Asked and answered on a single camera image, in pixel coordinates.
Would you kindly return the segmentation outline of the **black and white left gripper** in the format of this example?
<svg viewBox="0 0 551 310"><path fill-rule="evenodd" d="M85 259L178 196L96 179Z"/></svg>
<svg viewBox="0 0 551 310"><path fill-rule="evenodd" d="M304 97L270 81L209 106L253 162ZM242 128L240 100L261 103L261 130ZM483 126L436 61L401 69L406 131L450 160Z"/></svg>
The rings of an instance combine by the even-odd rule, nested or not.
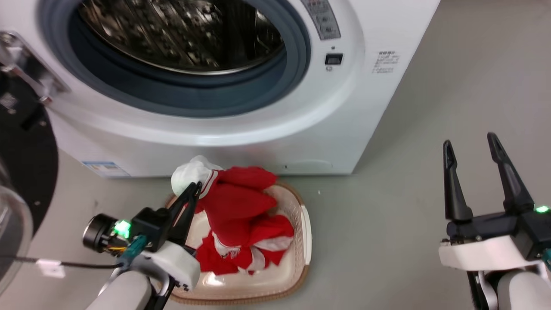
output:
<svg viewBox="0 0 551 310"><path fill-rule="evenodd" d="M168 208L144 208L131 220L97 214L84 230L83 245L116 257L116 271L141 271L192 291L200 279L196 251L185 244L202 183L191 183Z"/></svg>

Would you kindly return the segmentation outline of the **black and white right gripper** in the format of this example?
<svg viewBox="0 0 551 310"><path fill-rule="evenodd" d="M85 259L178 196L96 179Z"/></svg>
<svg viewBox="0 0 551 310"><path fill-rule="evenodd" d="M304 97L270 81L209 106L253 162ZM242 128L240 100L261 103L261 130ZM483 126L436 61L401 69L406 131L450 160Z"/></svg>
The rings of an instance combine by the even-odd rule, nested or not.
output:
<svg viewBox="0 0 551 310"><path fill-rule="evenodd" d="M438 249L446 267L466 272L502 271L530 266L550 257L550 210L535 202L494 132L487 134L498 166L505 212L474 217L457 175L450 140L443 143L443 191L447 238Z"/></svg>

